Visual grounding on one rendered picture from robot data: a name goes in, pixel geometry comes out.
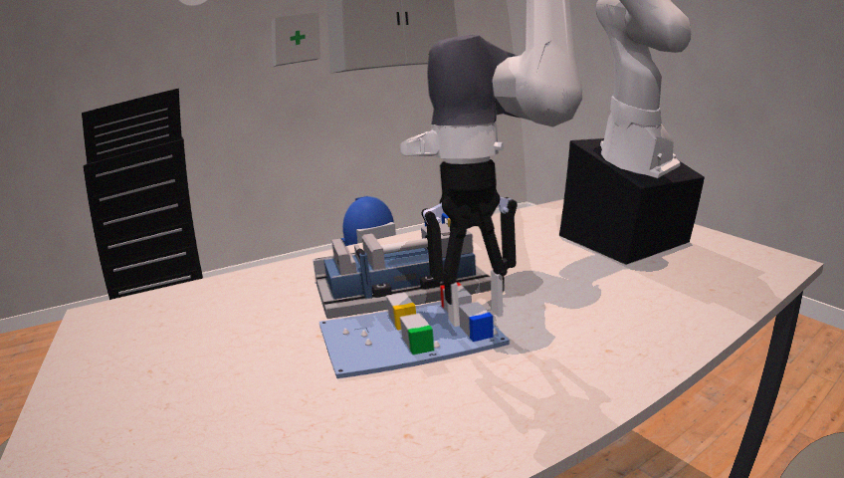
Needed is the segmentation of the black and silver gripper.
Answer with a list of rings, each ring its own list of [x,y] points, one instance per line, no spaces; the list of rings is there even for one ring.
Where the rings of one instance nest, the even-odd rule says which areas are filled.
[[[461,252],[467,229],[478,226],[481,230],[491,270],[492,312],[503,316],[503,292],[508,269],[517,263],[515,214],[517,202],[500,197],[496,189],[495,163],[487,162],[440,164],[442,197],[438,205],[423,209],[421,214],[427,225],[430,275],[436,282],[444,282],[448,302],[449,321],[460,326],[458,284],[456,283]],[[486,191],[482,191],[486,190]],[[474,192],[474,193],[464,193]],[[492,220],[497,206],[501,211],[502,254]],[[443,270],[441,230],[442,213],[450,219],[450,236]]]

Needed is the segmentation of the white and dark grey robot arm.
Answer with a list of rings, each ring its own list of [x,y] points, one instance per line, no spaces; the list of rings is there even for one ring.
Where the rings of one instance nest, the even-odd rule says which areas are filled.
[[[680,161],[661,125],[662,76],[649,47],[683,52],[691,40],[689,18],[671,0],[598,0],[596,16],[614,57],[601,154],[619,168],[659,178]],[[569,0],[527,0],[526,50],[520,56],[479,35],[453,37],[431,47],[427,76],[432,130],[401,142],[403,155],[485,162],[504,150],[497,115],[552,127],[572,120],[582,85]]]

